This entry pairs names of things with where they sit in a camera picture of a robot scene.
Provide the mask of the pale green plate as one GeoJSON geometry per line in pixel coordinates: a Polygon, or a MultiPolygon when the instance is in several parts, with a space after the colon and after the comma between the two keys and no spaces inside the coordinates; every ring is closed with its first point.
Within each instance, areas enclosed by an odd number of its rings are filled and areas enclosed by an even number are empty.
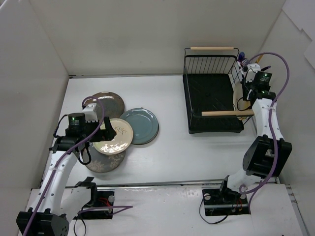
{"type": "Polygon", "coordinates": [[[131,144],[133,130],[127,121],[120,118],[111,118],[110,123],[116,132],[114,139],[111,141],[94,142],[93,147],[102,154],[119,154],[131,144]]]}

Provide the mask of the cream and yellow plate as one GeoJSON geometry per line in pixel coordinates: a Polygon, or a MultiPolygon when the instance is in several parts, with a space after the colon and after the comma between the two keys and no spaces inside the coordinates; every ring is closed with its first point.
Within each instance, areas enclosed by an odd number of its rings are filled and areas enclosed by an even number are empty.
{"type": "Polygon", "coordinates": [[[244,110],[250,105],[250,102],[243,100],[242,89],[234,90],[233,92],[233,106],[234,110],[244,110]]]}

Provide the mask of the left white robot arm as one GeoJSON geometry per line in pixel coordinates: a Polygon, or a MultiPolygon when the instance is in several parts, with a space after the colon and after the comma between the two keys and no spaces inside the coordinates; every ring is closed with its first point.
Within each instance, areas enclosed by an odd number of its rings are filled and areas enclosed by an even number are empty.
{"type": "Polygon", "coordinates": [[[116,136],[109,117],[88,120],[88,114],[68,116],[65,135],[56,138],[49,150],[51,163],[40,191],[27,211],[19,212],[16,223],[24,236],[66,236],[69,224],[84,205],[94,206],[98,201],[96,184],[88,177],[78,182],[74,192],[65,201],[63,193],[69,175],[80,160],[80,154],[91,142],[111,141],[116,136]]]}

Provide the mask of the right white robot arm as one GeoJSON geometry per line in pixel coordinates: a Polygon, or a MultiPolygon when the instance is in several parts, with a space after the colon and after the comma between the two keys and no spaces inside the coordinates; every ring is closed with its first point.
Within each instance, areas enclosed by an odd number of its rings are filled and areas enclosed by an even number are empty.
{"type": "Polygon", "coordinates": [[[257,71],[249,82],[248,89],[256,120],[257,138],[244,155],[242,169],[227,176],[218,189],[218,197],[228,203],[238,194],[247,195],[261,188],[271,177],[278,177],[288,160],[292,144],[286,142],[280,132],[277,119],[277,96],[270,91],[271,74],[257,71]]]}

